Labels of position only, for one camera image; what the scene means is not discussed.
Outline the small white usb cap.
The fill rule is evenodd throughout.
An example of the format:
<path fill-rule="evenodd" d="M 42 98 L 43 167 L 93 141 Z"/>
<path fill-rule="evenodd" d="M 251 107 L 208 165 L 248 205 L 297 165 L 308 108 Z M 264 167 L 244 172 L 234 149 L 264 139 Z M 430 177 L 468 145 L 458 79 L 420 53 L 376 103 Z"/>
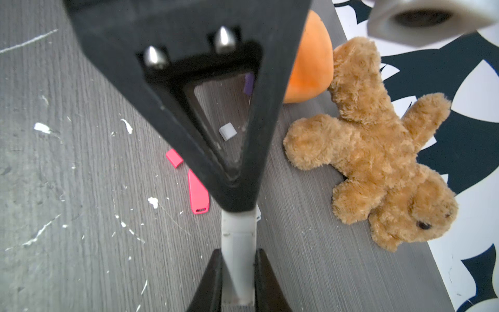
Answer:
<path fill-rule="evenodd" d="M 234 128 L 231 122 L 223 125 L 218 130 L 219 134 L 222 136 L 223 140 L 227 142 L 237 135 L 237 130 Z"/>

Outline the pink usb cap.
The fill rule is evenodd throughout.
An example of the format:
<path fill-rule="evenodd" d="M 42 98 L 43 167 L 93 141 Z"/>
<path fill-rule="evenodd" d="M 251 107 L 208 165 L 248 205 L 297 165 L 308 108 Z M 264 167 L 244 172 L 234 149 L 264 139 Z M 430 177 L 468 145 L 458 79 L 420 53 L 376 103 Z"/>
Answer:
<path fill-rule="evenodd" d="M 174 168 L 178 168 L 184 161 L 182 156 L 173 148 L 166 152 L 165 157 Z"/>

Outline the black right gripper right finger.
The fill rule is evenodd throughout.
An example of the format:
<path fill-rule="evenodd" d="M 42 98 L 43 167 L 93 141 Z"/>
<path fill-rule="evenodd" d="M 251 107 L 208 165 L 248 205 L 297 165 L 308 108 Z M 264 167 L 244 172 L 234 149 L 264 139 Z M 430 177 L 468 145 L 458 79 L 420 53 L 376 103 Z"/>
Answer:
<path fill-rule="evenodd" d="M 268 256 L 262 248 L 258 249 L 255 254 L 254 267 L 256 312 L 292 312 Z"/>

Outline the purple usb drive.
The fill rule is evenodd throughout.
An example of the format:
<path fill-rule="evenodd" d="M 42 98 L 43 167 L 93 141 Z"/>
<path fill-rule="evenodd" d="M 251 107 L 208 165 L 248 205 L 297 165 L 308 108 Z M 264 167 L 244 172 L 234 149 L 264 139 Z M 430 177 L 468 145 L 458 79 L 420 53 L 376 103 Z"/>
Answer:
<path fill-rule="evenodd" d="M 245 93 L 245 95 L 251 96 L 253 93 L 255 76 L 253 73 L 248 73 L 244 76 L 244 79 L 245 79 L 245 84 L 243 92 Z"/>

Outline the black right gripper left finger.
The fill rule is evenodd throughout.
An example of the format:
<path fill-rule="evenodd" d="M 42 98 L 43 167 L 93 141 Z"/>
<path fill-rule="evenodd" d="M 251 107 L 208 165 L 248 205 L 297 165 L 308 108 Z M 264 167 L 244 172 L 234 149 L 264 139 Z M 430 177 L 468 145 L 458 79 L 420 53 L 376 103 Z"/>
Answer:
<path fill-rule="evenodd" d="M 221 249 L 213 250 L 187 312 L 221 312 L 223 263 Z"/>

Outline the orange plush fish toy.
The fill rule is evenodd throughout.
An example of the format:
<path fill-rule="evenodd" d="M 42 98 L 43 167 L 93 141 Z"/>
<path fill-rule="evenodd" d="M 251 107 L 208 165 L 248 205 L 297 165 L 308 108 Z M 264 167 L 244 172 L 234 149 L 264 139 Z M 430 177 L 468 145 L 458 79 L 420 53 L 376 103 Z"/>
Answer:
<path fill-rule="evenodd" d="M 308 101 L 330 86 L 334 75 L 333 45 L 320 16 L 309 11 L 288 81 L 284 103 Z"/>

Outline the white usb drive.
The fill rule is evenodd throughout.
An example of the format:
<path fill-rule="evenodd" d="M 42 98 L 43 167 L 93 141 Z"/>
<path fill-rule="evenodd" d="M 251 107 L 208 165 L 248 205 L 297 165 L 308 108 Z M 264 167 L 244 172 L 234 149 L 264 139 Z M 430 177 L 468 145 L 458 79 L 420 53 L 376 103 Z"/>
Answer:
<path fill-rule="evenodd" d="M 258 207 L 242 213 L 222 211 L 222 304 L 255 304 L 254 264 L 257 249 Z"/>

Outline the pink usb drive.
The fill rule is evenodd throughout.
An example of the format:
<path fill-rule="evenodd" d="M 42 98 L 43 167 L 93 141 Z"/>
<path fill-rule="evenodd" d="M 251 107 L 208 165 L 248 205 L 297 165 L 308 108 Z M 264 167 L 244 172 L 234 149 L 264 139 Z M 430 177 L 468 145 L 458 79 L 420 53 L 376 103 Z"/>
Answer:
<path fill-rule="evenodd" d="M 191 169 L 188 171 L 188 193 L 191 211 L 195 215 L 209 211 L 209 192 Z"/>

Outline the brown teddy bear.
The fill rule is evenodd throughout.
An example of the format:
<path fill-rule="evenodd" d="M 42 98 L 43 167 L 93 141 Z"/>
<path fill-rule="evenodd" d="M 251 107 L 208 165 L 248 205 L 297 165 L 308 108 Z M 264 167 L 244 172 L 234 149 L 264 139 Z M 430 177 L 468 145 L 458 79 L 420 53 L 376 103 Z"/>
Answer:
<path fill-rule="evenodd" d="M 449 117 L 451 102 L 427 94 L 398 116 L 372 40 L 355 37 L 334 54 L 328 90 L 339 115 L 293 122 L 283 140 L 288 161 L 300 170 L 330 165 L 344 175 L 332 190 L 334 215 L 345 224 L 368 221 L 385 250 L 442 237 L 457 218 L 456 195 L 417 156 Z"/>

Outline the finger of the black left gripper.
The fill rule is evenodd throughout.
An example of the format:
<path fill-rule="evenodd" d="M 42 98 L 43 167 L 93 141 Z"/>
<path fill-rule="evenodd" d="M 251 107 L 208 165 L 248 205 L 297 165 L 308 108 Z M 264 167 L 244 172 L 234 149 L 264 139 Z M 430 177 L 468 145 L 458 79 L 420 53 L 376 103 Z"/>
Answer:
<path fill-rule="evenodd" d="M 175 148 L 220 207 L 250 211 L 310 1 L 65 1 L 89 61 Z M 238 161 L 227 158 L 194 87 L 255 74 Z"/>

